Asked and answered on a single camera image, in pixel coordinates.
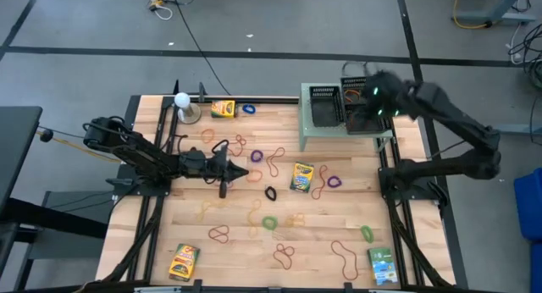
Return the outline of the yellow rubber band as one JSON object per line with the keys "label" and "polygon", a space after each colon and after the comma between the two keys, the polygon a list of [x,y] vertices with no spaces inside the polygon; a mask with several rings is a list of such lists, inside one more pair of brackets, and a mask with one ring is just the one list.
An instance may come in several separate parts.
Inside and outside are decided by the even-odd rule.
{"label": "yellow rubber band", "polygon": [[303,213],[294,213],[286,217],[284,226],[288,228],[302,227],[305,223],[305,215]]}
{"label": "yellow rubber band", "polygon": [[251,210],[249,211],[249,213],[247,214],[246,216],[246,219],[247,219],[247,223],[249,223],[249,230],[248,230],[248,235],[251,239],[253,238],[256,238],[257,237],[257,234],[258,234],[258,225],[257,223],[253,220],[252,216],[253,214],[259,210],[262,206],[262,202],[260,199],[255,199],[253,202],[252,202],[252,208]]}
{"label": "yellow rubber band", "polygon": [[202,204],[201,204],[201,207],[200,207],[200,211],[196,215],[196,220],[198,222],[203,221],[203,219],[205,218],[206,212],[210,208],[224,208],[227,205],[228,205],[228,202],[225,201],[225,200],[219,201],[219,202],[212,202],[212,201],[209,201],[209,200],[203,201]]}

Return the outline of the lamp with white globe bulb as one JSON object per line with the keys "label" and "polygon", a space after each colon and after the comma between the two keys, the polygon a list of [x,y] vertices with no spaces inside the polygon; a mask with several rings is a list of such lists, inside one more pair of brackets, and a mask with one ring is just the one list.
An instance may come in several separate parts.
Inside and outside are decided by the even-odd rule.
{"label": "lamp with white globe bulb", "polygon": [[174,96],[174,104],[178,108],[177,116],[183,124],[195,124],[200,120],[202,111],[200,107],[191,102],[191,98],[184,92]]}

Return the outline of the yellow green Crayola crayon box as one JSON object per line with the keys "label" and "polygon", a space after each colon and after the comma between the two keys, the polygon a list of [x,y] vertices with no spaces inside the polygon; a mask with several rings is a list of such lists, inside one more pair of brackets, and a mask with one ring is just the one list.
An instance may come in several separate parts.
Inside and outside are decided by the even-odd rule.
{"label": "yellow green Crayola crayon box", "polygon": [[211,103],[211,116],[213,118],[234,118],[236,116],[236,102],[234,100],[213,101]]}

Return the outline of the blue plastic bin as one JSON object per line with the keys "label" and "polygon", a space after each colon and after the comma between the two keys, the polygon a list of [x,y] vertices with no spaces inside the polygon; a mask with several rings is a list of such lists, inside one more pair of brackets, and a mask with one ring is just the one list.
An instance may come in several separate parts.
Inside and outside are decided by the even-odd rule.
{"label": "blue plastic bin", "polygon": [[530,293],[542,293],[542,168],[514,180],[522,236],[531,244]]}

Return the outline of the green card box blue print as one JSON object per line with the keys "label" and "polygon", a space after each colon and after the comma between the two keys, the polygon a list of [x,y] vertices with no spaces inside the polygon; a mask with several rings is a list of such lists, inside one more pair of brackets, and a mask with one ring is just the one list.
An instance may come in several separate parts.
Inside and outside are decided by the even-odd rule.
{"label": "green card box blue print", "polygon": [[368,249],[368,258],[376,285],[387,285],[398,282],[395,261],[390,248],[370,248]]}

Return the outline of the pale green metal riser shelf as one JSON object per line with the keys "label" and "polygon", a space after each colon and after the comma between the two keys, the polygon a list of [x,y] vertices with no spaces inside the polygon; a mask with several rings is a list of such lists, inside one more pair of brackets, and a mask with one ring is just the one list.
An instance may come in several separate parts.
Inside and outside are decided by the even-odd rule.
{"label": "pale green metal riser shelf", "polygon": [[[380,152],[384,145],[389,142],[393,136],[391,130],[387,130],[381,133],[371,133],[371,134],[360,134],[360,135],[350,135],[347,133],[345,121],[340,125],[335,127],[315,127],[312,122],[312,111],[310,105],[310,95],[309,87],[310,86],[338,86],[339,84],[324,84],[324,83],[302,83],[301,92],[298,101],[298,123],[299,123],[299,147],[303,152],[305,150],[307,140],[309,137],[319,137],[319,138],[373,138],[373,143],[375,145],[376,151]],[[340,94],[340,100],[342,102],[341,109],[343,107],[343,98]]]}

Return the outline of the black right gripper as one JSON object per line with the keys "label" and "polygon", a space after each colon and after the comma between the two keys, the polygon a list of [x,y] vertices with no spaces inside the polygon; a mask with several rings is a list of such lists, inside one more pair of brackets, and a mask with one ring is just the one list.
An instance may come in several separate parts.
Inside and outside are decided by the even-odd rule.
{"label": "black right gripper", "polygon": [[366,115],[368,118],[388,118],[407,114],[401,98],[406,84],[395,73],[379,71],[366,79]]}

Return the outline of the grey table base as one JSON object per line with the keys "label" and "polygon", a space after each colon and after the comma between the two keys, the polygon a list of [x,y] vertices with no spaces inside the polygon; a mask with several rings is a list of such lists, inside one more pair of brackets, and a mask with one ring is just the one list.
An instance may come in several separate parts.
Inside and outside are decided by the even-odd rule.
{"label": "grey table base", "polygon": [[490,28],[495,22],[501,21],[518,24],[534,22],[536,18],[532,15],[510,12],[516,1],[518,0],[498,0],[488,11],[464,12],[457,10],[459,0],[454,0],[451,19],[464,29]]}

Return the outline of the Crayola box with blue print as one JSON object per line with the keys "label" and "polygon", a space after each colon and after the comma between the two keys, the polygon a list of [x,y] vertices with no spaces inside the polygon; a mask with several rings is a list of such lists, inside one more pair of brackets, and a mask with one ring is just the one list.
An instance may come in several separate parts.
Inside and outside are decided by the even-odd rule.
{"label": "Crayola box with blue print", "polygon": [[311,189],[313,174],[313,165],[295,162],[290,181],[290,189],[293,191],[308,193]]}

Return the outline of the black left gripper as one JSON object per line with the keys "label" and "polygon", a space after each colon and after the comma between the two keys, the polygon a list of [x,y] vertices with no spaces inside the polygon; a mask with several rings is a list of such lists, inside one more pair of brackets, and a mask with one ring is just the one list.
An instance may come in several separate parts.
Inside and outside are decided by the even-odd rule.
{"label": "black left gripper", "polygon": [[225,199],[227,194],[227,180],[239,179],[248,175],[247,169],[236,165],[231,160],[227,166],[228,142],[220,142],[213,149],[211,158],[207,158],[203,151],[195,147],[189,151],[180,152],[181,175],[186,178],[202,178],[208,184],[219,180],[218,196]]}

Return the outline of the yellow Crayola box red print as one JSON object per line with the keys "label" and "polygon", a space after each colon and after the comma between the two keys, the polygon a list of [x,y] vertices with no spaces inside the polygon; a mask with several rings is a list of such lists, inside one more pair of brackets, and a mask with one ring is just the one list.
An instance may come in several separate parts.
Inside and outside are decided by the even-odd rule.
{"label": "yellow Crayola box red print", "polygon": [[194,274],[200,249],[195,246],[179,244],[169,267],[169,277],[188,282]]}

